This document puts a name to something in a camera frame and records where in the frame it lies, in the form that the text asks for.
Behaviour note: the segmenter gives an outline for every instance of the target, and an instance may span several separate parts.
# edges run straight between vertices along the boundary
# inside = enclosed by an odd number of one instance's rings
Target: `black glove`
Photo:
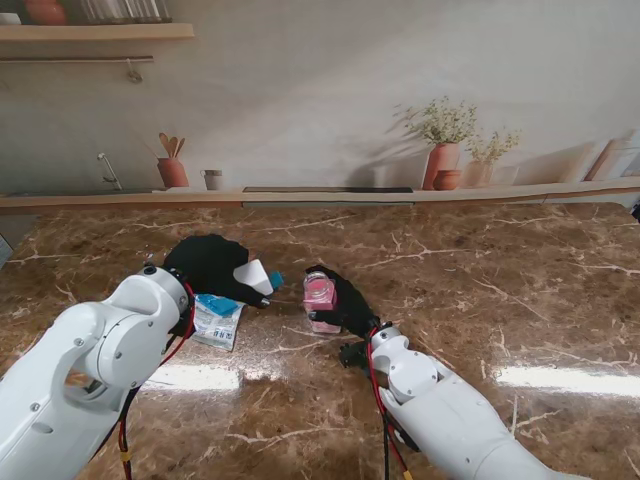
[[[264,295],[233,277],[233,271],[248,261],[249,251],[237,242],[220,235],[192,236],[171,250],[162,268],[175,268],[185,275],[195,293],[212,293],[254,307],[267,307],[269,300]]]
[[[349,280],[323,265],[307,268],[306,272],[322,272],[333,280],[338,297],[333,310],[310,313],[313,320],[344,326],[351,333],[362,338],[365,338],[373,327],[380,325],[380,319],[373,314],[367,301]]]

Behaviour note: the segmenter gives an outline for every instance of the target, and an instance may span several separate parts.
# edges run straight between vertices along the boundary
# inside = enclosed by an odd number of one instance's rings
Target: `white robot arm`
[[[103,302],[64,311],[0,382],[0,480],[74,478],[118,421],[129,391],[160,365],[167,334],[188,305],[177,278],[146,267]],[[72,370],[93,381],[66,385]]]
[[[371,339],[374,369],[388,376],[379,388],[391,416],[435,466],[454,480],[584,479],[555,472],[526,450],[471,385],[438,360],[408,350],[395,327]]]

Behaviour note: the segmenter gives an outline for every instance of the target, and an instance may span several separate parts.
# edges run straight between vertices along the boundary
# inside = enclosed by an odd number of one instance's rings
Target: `marble countertop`
[[[269,309],[243,313],[231,354],[189,341],[147,382],[129,415],[135,478],[381,478],[370,387],[337,360],[353,337],[312,333],[300,306],[316,263],[482,392],[550,467],[637,475],[640,226],[612,204],[44,216],[0,271],[0,373],[66,307],[105,298],[180,238],[210,232],[286,283]],[[403,452],[414,478],[444,478]],[[121,469],[112,438],[80,478]]]

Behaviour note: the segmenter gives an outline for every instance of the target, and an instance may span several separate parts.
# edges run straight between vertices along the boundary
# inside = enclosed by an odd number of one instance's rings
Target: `pink bottle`
[[[322,272],[311,272],[304,279],[304,309],[307,313],[333,310],[336,305],[336,288],[331,279]],[[316,333],[340,333],[341,327],[325,322],[311,321]]]

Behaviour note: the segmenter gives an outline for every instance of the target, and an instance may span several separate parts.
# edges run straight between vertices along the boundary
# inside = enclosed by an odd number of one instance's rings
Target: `wooden shelf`
[[[589,197],[596,195],[640,192],[640,177],[619,178],[581,183],[553,183],[512,187],[477,188],[446,192],[417,191],[414,193],[122,193],[90,196],[0,196],[0,215],[6,213],[38,213],[56,208],[141,208],[180,206],[240,206],[246,202],[465,202],[504,203],[523,200],[553,201],[557,198]]]
[[[194,37],[193,25],[189,23],[68,27],[0,26],[0,42],[105,42],[117,40],[179,40]]]

